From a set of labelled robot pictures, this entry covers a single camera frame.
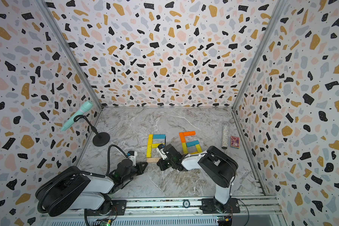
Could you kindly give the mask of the yellow-green block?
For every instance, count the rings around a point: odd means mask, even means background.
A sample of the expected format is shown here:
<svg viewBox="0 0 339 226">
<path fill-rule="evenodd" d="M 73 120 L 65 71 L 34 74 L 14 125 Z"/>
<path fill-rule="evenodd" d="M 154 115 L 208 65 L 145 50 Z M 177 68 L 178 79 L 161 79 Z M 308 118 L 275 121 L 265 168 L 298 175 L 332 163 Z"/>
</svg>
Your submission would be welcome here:
<svg viewBox="0 0 339 226">
<path fill-rule="evenodd" d="M 188 149 L 186 143 L 182 143 L 182 149 L 184 154 L 188 154 Z"/>
</svg>

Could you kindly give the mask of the beige wooden block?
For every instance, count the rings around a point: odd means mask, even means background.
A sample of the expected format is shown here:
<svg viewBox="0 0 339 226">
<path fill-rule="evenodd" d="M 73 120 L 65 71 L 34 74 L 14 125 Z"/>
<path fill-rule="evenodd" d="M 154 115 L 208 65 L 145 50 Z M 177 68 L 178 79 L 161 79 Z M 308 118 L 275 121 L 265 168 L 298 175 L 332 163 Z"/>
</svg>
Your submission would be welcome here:
<svg viewBox="0 0 339 226">
<path fill-rule="evenodd" d="M 161 158 L 147 158 L 148 163 L 157 163 Z"/>
</svg>

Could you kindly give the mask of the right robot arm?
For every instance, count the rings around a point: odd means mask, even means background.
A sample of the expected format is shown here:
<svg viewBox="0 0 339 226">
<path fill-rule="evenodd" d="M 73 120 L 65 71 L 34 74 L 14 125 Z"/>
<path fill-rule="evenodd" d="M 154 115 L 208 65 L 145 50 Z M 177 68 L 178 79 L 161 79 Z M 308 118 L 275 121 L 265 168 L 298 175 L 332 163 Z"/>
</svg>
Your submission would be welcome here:
<svg viewBox="0 0 339 226">
<path fill-rule="evenodd" d="M 159 144 L 156 150 L 161 155 L 157 162 L 161 171 L 168 168 L 178 171 L 203 169 L 216 184 L 215 203 L 222 208 L 229 203 L 238 164 L 224 152 L 210 146 L 202 153 L 181 155 L 174 146 L 164 144 Z"/>
</svg>

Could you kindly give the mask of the teal block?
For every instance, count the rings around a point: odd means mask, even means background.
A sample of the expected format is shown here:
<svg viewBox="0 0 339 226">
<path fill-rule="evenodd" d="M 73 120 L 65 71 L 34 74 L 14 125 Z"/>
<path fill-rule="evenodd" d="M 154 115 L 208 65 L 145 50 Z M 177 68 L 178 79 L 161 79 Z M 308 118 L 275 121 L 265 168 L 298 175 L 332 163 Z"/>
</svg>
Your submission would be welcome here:
<svg viewBox="0 0 339 226">
<path fill-rule="evenodd" d="M 199 141 L 198 140 L 195 140 L 195 141 L 191 141 L 191 142 L 187 142 L 186 143 L 186 146 L 187 147 L 193 147 L 193 146 L 196 146 L 199 144 Z"/>
<path fill-rule="evenodd" d="M 165 134 L 154 134 L 153 139 L 166 139 Z"/>
</svg>

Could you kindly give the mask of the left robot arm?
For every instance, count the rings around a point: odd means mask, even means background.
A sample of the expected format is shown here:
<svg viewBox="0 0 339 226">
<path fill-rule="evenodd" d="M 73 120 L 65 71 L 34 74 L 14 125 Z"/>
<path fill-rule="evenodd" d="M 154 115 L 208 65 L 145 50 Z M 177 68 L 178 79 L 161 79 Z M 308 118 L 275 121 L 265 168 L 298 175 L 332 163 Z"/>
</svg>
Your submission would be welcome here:
<svg viewBox="0 0 339 226">
<path fill-rule="evenodd" d="M 147 162 L 133 164 L 124 159 L 108 175 L 80 170 L 71 166 L 42 185 L 35 193 L 39 213 L 56 217 L 67 210 L 89 209 L 109 212 L 109 195 L 123 189 L 136 176 L 142 175 Z"/>
</svg>

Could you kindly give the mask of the orange block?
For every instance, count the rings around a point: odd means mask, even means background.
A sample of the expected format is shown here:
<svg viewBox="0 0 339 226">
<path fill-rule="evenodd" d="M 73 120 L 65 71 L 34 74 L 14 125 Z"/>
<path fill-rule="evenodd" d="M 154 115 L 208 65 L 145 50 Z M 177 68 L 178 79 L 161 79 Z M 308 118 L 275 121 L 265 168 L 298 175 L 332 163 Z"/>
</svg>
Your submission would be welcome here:
<svg viewBox="0 0 339 226">
<path fill-rule="evenodd" d="M 179 137 L 180 137 L 181 143 L 186 143 L 185 136 L 182 132 L 179 133 Z"/>
<path fill-rule="evenodd" d="M 185 136 L 185 137 L 195 136 L 195 135 L 196 135 L 195 131 L 186 131 L 186 132 L 183 132 L 183 136 Z"/>
</svg>

